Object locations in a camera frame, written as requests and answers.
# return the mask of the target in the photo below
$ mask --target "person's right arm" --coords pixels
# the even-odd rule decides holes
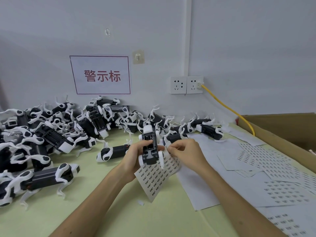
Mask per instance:
[[[194,139],[176,141],[168,147],[168,151],[204,179],[239,236],[286,236],[223,180],[208,164]]]

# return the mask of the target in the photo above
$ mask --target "yellow-green table surface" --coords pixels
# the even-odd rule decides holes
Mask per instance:
[[[126,139],[129,135],[122,130],[111,130],[106,141],[110,146],[118,146],[126,143]],[[138,135],[133,135],[132,139],[138,141]],[[27,211],[20,206],[20,197],[17,197],[9,206],[0,208],[0,236],[48,236],[121,161],[119,158],[97,163],[96,156],[102,147],[103,143],[97,143],[91,151],[81,153],[78,158],[75,151],[67,155],[52,155],[54,166],[64,162],[80,165],[78,176],[64,189],[65,200],[56,194],[56,185],[43,188],[30,197]],[[138,200],[143,201],[144,206],[139,205]],[[152,203],[136,179],[126,185],[105,215],[97,236],[238,235],[220,205],[194,211],[177,176],[172,175]]]

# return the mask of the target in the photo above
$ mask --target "wall sign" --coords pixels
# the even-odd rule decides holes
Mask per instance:
[[[130,94],[128,56],[71,55],[77,94]]]

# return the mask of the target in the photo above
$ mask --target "chinese character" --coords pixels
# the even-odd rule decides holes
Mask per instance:
[[[121,80],[121,78],[119,77],[119,75],[121,75],[121,74],[114,74],[113,72],[112,72],[112,70],[111,70],[111,72],[110,72],[110,79],[111,79],[111,81],[113,82],[113,77],[114,77],[114,80],[116,81],[116,82],[118,82],[118,80]]]
[[[108,75],[108,74],[106,74],[106,71],[98,71],[98,73],[101,73],[101,74],[98,74],[98,76],[99,76],[98,80],[100,80],[100,79],[102,78],[101,82],[104,82],[104,78],[105,78],[106,80],[109,80],[109,79],[106,77],[106,76]]]
[[[84,74],[87,78],[87,81],[94,81],[95,82],[95,71],[85,70]]]

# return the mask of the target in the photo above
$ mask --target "person's left arm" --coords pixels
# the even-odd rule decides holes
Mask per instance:
[[[152,141],[132,144],[122,161],[101,181],[97,188],[72,212],[50,237],[93,236],[121,189],[133,179],[139,169],[138,156]]]

